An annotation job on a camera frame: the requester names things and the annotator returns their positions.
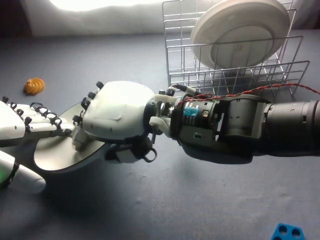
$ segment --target orange object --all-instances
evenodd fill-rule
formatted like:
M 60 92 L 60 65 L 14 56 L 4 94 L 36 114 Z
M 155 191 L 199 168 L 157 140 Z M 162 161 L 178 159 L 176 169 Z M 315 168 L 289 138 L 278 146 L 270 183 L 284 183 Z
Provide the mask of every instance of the orange object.
M 45 88 L 45 82 L 38 77 L 30 78 L 24 85 L 24 92 L 27 95 L 34 96 Z

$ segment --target table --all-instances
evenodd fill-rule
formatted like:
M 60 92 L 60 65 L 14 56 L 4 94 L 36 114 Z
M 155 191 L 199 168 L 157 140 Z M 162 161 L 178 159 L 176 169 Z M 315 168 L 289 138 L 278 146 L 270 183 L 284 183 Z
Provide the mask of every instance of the table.
M 320 31 L 296 30 L 298 61 L 310 60 L 303 83 L 320 89 Z M 42 102 L 61 114 L 97 81 L 134 81 L 166 89 L 162 35 L 0 39 L 0 96 Z M 24 96 L 28 78 L 45 90 Z M 319 100 L 305 89 L 297 101 Z M 153 163 L 111 164 L 101 157 L 73 172 L 44 174 L 47 188 L 29 195 L 0 192 L 1 240 L 268 240 L 278 223 L 320 239 L 320 159 L 260 156 L 246 165 L 193 159 L 164 135 Z M 35 143 L 7 148 L 36 169 Z

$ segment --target white backdrop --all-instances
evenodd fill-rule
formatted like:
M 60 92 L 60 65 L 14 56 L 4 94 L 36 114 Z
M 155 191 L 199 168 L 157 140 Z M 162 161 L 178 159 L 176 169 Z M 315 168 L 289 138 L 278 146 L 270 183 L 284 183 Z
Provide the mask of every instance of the white backdrop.
M 50 0 L 20 0 L 33 36 L 153 34 L 163 32 L 162 1 L 133 6 L 108 6 L 89 11 L 62 10 Z M 317 20 L 319 0 L 294 0 L 294 29 L 309 29 Z

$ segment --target red wire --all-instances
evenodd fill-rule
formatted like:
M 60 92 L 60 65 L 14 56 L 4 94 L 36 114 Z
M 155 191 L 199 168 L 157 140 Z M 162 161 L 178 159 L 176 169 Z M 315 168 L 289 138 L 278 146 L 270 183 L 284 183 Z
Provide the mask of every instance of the red wire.
M 184 100 L 187 102 L 203 102 L 203 101 L 210 101 L 210 100 L 215 100 L 215 99 L 222 99 L 225 97 L 238 97 L 240 95 L 243 94 L 253 94 L 255 92 L 261 91 L 263 89 L 271 89 L 271 88 L 281 88 L 281 87 L 286 87 L 286 86 L 296 86 L 296 87 L 302 87 L 305 88 L 307 90 L 310 90 L 316 94 L 320 95 L 320 92 L 317 90 L 314 90 L 306 85 L 302 85 L 302 84 L 298 84 L 298 83 L 282 83 L 282 84 L 273 84 L 273 85 L 268 85 L 268 86 L 260 86 L 248 91 L 243 91 L 241 93 L 237 93 L 237 94 L 228 94 L 228 95 L 224 95 L 224 96 L 214 96 L 212 97 L 211 93 L 206 93 L 206 94 L 199 94 L 196 97 L 197 98 L 193 98 L 193 97 L 186 97 Z

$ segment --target wire rack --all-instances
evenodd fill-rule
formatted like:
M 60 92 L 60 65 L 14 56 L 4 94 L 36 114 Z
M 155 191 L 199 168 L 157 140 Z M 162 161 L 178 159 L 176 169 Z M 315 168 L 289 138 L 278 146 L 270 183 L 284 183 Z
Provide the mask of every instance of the wire rack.
M 309 61 L 296 61 L 303 40 L 302 36 L 289 36 L 288 34 L 283 38 L 192 44 L 190 34 L 194 25 L 216 3 L 217 1 L 214 0 L 168 0 L 162 3 L 169 86 L 180 84 L 193 87 L 202 93 L 222 96 L 276 83 L 301 82 L 310 63 Z M 289 29 L 291 30 L 296 15 L 296 10 L 292 8 L 293 0 L 282 4 L 288 11 Z M 257 50 L 257 46 L 262 44 L 262 46 L 266 46 L 265 53 L 267 53 L 268 46 L 276 41 L 284 41 L 276 53 L 268 59 L 262 59 L 258 65 L 249 66 L 251 56 Z M 247 56 L 245 56 L 246 65 L 243 67 L 237 67 L 233 64 L 237 58 L 235 49 L 239 46 L 249 49 Z M 203 65 L 199 61 L 201 60 L 201 52 L 208 47 L 215 49 L 215 54 L 212 56 L 215 63 L 223 53 L 224 58 L 229 58 L 230 68 L 223 69 L 216 64 L 214 64 L 214 68 Z M 199 48 L 199 59 L 195 57 L 193 48 Z M 296 87 L 288 87 L 288 89 L 293 96 Z M 270 90 L 276 97 L 279 88 L 271 88 Z

